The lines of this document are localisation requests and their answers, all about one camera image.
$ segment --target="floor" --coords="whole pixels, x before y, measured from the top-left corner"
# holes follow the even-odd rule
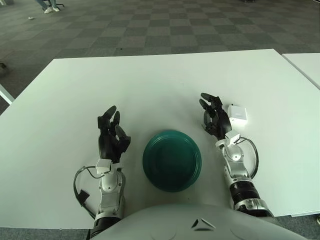
[[[34,0],[0,7],[0,84],[17,97],[55,58],[183,54],[252,49],[320,52],[320,4],[312,0]],[[0,114],[8,104],[0,98]],[[320,239],[315,216],[278,221]],[[0,239],[85,239],[85,230],[0,228]]]

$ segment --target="white table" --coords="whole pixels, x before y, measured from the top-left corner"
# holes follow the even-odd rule
[[[275,50],[53,60],[0,116],[0,226],[91,228],[76,201],[75,172],[99,156],[97,116],[112,105],[132,137],[122,155],[126,215],[163,203],[229,206],[223,160],[201,127],[200,93],[247,109],[245,127],[259,151],[254,178],[275,216],[320,210],[320,93]],[[153,187],[142,155],[156,133],[174,129],[198,145],[198,180],[179,193]],[[253,153],[245,149],[252,167]],[[98,181],[83,173],[78,189],[100,202]]]
[[[320,90],[320,53],[291,53],[282,56]]]

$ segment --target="teal plastic plate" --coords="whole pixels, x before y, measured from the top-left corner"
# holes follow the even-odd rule
[[[167,130],[146,145],[143,170],[150,182],[166,192],[187,189],[201,171],[201,154],[196,143],[180,131]]]

